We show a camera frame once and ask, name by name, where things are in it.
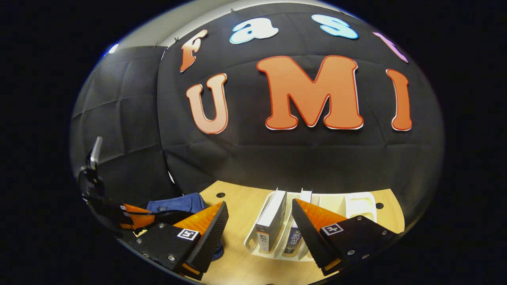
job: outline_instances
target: letter m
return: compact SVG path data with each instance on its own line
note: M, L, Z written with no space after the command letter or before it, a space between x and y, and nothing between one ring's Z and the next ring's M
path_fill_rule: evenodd
M357 63L344 56L324 58L315 81L288 56L275 56L257 63L257 69L268 78L271 96L271 117L266 127L289 130L298 125L291 114L289 98L309 127L317 124L329 98L329 114L324 125L330 129L359 129L363 118L359 115L354 72Z

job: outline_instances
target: black fabric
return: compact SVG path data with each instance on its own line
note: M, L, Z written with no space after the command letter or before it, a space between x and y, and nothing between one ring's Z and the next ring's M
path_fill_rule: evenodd
M347 22L359 38L334 37L313 21L324 14ZM277 35L234 45L232 28L242 21L266 17ZM180 73L182 45L202 29L197 60ZM213 20L182 37L167 49L158 73L158 118L162 148L175 182L184 193L200 192L216 180L298 192L349 193L391 188L410 226L429 203L438 182L443 157L444 130L440 108L428 80L401 47L405 63L372 32L368 24L325 8L303 4L266 4L246 8ZM256 64L271 56L290 56L315 79L325 56L341 55L358 64L355 72L359 130L331 130L322 120L293 130L272 131L265 126L271 115L266 75ZM412 129L395 131L395 93L386 69L409 80ZM214 118L214 104L206 81L227 74L224 85L229 113L227 128L214 135L194 123L186 90L202 84L204 113Z
M103 137L98 174L114 201L143 205L173 198L157 118L157 73L163 47L135 47L107 54L78 96L70 123L74 173Z

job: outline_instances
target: orange letter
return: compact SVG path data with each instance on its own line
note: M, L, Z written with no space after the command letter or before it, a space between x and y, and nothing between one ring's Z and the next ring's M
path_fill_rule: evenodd
M181 73L183 73L187 68L190 67L190 65L192 65L192 63L194 63L195 56L192 52L199 51L199 48L201 47L201 38L206 34L208 34L208 31L202 30L182 46L183 62L182 66L179 69Z
M298 125L298 119L291 114L289 98L309 127L317 124L328 98L329 114L324 117L324 125L330 129L363 126L357 104L354 60L337 55L325 57L315 81L288 56L263 59L257 63L257 69L268 77L271 95L271 117L266 120L268 129L289 130Z
M195 124L205 133L217 134L227 127L228 114L224 91L224 82L226 80L227 75L225 73L220 73L211 77L206 82L206 86L211 89L213 101L215 103L216 116L213 120L208 120L202 109L202 85L196 84L187 90L187 97L190 101L190 108L192 109L192 116L194 117Z
M392 118L392 128L397 131L408 131L412 128L410 120L409 103L409 80L394 69L385 71L394 84L394 94L396 96L396 116Z

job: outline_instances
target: blue fabric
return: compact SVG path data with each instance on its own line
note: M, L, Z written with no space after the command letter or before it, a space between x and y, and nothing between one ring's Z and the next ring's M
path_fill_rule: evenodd
M202 199L199 193L192 193L182 197L167 199L167 200L158 200L158 201L150 201L146 210L150 212L161 212L161 211L170 211L170 210L180 210L187 211L192 213L200 212L207 208L206 203ZM219 241L218 247L216 248L216 252L211 257L211 260L217 260L224 254L224 248L222 246L222 241Z

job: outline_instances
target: book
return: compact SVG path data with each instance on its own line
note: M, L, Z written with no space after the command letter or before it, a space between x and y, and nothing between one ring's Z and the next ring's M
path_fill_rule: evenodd
M285 205L287 192L276 189L273 197L261 216L256 222L256 232L259 241L259 251L267 254L273 249L273 245L280 235L280 229L285 218Z
M301 194L299 199L305 202L310 203L312 200L312 191L305 191L301 189ZM286 257L293 257L298 252L299 247L301 246L303 237L301 236L301 232L296 224L296 220L292 223L291 230L289 231L287 244L285 249L283 250L283 255Z

